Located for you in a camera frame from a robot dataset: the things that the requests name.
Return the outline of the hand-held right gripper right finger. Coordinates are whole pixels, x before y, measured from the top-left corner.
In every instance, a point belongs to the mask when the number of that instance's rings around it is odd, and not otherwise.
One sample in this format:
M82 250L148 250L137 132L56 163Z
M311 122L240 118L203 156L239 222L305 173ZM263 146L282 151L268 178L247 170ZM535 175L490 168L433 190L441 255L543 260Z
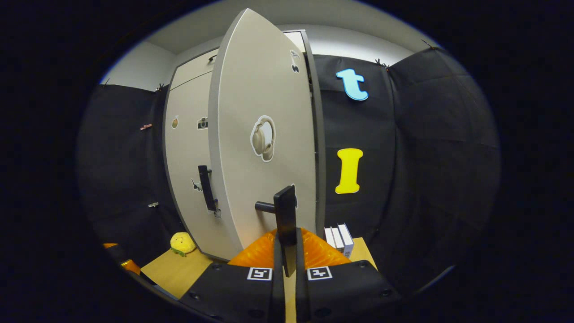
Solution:
M393 311L402 302L402 295L367 260L305 269L302 229L296 234L296 322L369 323L377 311Z

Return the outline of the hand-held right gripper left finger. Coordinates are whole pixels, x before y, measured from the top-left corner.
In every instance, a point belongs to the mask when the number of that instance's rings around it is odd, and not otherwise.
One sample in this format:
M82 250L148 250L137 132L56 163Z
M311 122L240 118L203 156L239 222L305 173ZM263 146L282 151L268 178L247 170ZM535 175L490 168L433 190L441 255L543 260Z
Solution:
M213 262L179 302L217 323L284 323L282 250L272 230L256 246L270 255L271 266Z

